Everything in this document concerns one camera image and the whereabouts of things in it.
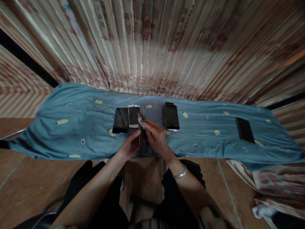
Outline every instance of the bangle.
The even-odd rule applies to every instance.
[[[185,164],[183,164],[183,165],[184,165],[184,170],[183,170],[182,174],[180,174],[180,175],[178,175],[178,176],[174,176],[174,175],[172,174],[172,176],[173,176],[174,179],[180,179],[181,177],[184,177],[184,175],[186,174],[186,166],[185,166]]]

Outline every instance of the black smartphone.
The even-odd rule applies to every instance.
[[[128,130],[128,108],[117,108],[115,110],[112,133],[127,133]]]
[[[241,118],[236,118],[236,122],[240,139],[245,142],[255,144],[249,121]]]
[[[141,113],[138,113],[138,118],[141,117],[142,120],[144,120]],[[141,134],[139,136],[139,146],[140,146],[140,152],[145,154],[148,153],[148,140],[146,131],[143,129],[142,125],[139,124],[139,130],[141,131]]]
[[[165,129],[179,131],[179,119],[177,106],[173,103],[165,103]]]

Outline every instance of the wooden floor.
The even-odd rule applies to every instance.
[[[33,119],[0,119],[0,137],[27,127]],[[208,192],[236,228],[268,228],[251,208],[258,193],[246,185],[225,159],[188,158],[201,167]],[[73,174],[85,161],[34,160],[22,153],[0,149],[0,225],[13,228],[39,214],[51,201],[65,194]],[[125,165],[120,204],[130,218],[128,196],[159,204],[163,199],[160,158],[133,158]],[[136,221],[153,212],[141,209]]]

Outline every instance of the striped fabric backdrop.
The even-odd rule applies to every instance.
[[[58,82],[268,106],[305,89],[305,2],[11,0],[0,27]]]
[[[273,111],[299,146],[305,149],[305,99]]]
[[[34,118],[53,88],[3,46],[0,72],[0,118]]]

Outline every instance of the blue fabric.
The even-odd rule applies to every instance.
[[[173,102],[178,109],[180,131],[166,135],[166,140],[179,157],[236,159],[252,171],[276,164],[305,161],[304,150],[291,139],[268,109],[237,103],[106,93],[75,83],[60,84],[40,107],[36,120],[9,145],[11,149],[35,158],[110,158],[130,135],[110,136],[116,108],[138,104],[145,119],[163,126],[165,102]],[[152,108],[147,109],[146,105],[152,105]],[[254,139],[263,146],[240,140],[236,117],[250,122]],[[68,119],[68,122],[59,125],[57,121],[62,119]],[[214,134],[216,130],[220,131],[220,135]],[[70,158],[70,155],[79,155],[80,158]],[[146,155],[136,156],[158,155],[149,147]]]

